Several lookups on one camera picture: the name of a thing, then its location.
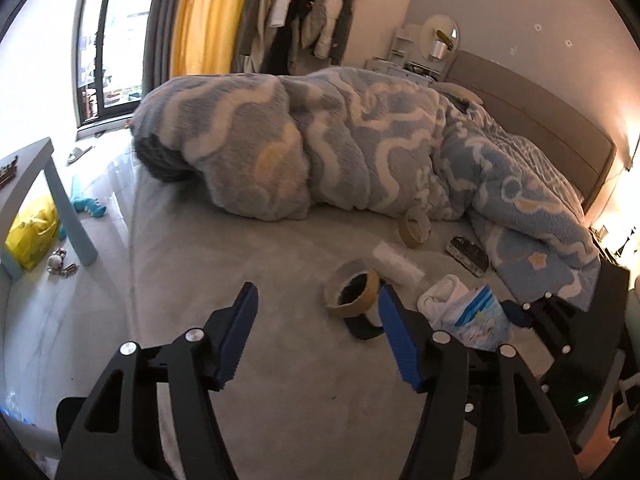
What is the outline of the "white sock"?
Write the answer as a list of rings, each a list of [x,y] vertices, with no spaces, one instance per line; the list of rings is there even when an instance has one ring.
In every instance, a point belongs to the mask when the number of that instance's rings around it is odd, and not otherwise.
[[[457,275],[447,274],[419,297],[416,308],[430,322],[436,322],[469,291]]]

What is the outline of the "brown packing tape roll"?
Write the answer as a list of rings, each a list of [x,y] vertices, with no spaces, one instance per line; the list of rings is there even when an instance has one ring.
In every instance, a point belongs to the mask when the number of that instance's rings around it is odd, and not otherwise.
[[[346,262],[324,283],[324,306],[336,318],[356,318],[374,305],[378,284],[378,274],[363,260]]]

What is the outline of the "cardboard tape core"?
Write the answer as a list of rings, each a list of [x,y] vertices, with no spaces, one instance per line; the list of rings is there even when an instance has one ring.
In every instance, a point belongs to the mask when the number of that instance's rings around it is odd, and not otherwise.
[[[412,207],[399,218],[399,235],[408,248],[423,245],[431,235],[431,221],[427,214],[418,207]]]

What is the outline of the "blue white tissue packet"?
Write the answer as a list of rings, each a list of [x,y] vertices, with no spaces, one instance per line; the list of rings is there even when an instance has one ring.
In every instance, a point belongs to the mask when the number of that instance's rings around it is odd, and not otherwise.
[[[469,348],[487,351],[511,338],[511,323],[487,285],[454,300],[439,319],[439,328]]]

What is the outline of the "key bunch on floor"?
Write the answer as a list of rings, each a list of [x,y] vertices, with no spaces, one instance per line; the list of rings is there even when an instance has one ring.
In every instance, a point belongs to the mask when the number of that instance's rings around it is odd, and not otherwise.
[[[59,276],[60,278],[69,278],[78,271],[76,263],[66,263],[67,252],[64,248],[56,248],[54,252],[47,258],[47,271],[49,274]]]

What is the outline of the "grey bed headboard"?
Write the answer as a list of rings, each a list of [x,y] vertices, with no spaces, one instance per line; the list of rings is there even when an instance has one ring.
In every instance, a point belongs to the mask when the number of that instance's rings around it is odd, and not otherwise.
[[[456,54],[444,81],[477,94],[504,130],[535,143],[582,193],[582,209],[593,208],[617,152],[606,133],[539,84],[469,52]]]

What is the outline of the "yellow plastic bag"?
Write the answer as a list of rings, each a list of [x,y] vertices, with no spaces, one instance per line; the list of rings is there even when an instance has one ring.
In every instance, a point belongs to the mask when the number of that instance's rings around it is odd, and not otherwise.
[[[4,246],[22,269],[31,271],[58,237],[59,227],[52,196],[41,196],[18,212]]]

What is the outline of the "blue dinosaur toy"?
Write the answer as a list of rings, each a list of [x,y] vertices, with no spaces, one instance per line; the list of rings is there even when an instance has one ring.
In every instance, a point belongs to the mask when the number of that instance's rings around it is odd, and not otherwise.
[[[72,179],[70,185],[70,203],[74,211],[86,212],[92,218],[102,218],[106,214],[106,207],[101,205],[98,200],[81,194],[79,181],[76,178]]]

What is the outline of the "light blue side table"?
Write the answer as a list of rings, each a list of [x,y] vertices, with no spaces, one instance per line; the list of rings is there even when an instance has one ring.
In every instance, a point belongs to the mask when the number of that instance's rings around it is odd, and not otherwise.
[[[4,248],[11,224],[25,200],[49,193],[66,229],[70,244],[83,266],[98,258],[98,251],[82,225],[53,160],[54,147],[50,138],[43,138],[9,154],[1,161],[9,165],[17,158],[15,177],[1,189],[1,266],[12,282],[18,281],[23,270]]]

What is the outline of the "blue fleece blanket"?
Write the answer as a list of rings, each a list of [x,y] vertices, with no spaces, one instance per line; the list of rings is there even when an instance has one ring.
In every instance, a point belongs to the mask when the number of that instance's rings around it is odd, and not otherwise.
[[[198,178],[230,214],[303,219],[326,204],[467,218],[518,300],[590,305],[600,257],[574,186],[480,104],[350,67],[181,76],[142,100],[130,128],[154,178]]]

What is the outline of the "white dresser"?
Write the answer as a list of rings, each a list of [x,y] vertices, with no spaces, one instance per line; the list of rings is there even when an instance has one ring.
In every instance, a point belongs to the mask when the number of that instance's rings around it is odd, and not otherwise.
[[[414,62],[416,42],[405,27],[397,27],[386,58],[368,58],[364,68],[379,74],[408,79],[417,84],[431,84],[438,81],[439,73],[426,65]]]

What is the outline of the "round vanity mirror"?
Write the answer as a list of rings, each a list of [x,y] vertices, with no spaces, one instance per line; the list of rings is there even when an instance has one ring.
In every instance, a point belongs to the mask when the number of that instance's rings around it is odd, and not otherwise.
[[[434,14],[422,25],[419,35],[419,52],[431,61],[445,61],[459,44],[457,23],[446,14]]]

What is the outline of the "grey curtain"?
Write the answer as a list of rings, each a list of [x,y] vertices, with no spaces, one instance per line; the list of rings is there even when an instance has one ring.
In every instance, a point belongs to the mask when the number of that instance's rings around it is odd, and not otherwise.
[[[172,34],[179,0],[151,0],[144,38],[142,96],[169,79]]]

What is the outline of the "black framed window door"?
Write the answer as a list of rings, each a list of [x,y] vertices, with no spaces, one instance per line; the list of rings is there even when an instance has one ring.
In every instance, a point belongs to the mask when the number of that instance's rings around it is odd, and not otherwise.
[[[78,0],[73,52],[77,135],[129,116],[142,96],[151,0]]]

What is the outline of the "hanging clothes rack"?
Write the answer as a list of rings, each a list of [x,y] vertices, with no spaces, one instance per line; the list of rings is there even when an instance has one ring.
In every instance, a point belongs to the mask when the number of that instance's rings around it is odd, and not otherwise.
[[[244,0],[232,73],[291,75],[339,66],[356,0]]]

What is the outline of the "yellow curtain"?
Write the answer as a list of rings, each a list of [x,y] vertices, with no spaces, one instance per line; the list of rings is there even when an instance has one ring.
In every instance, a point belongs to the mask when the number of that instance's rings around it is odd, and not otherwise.
[[[171,76],[228,74],[243,6],[244,0],[178,0]]]

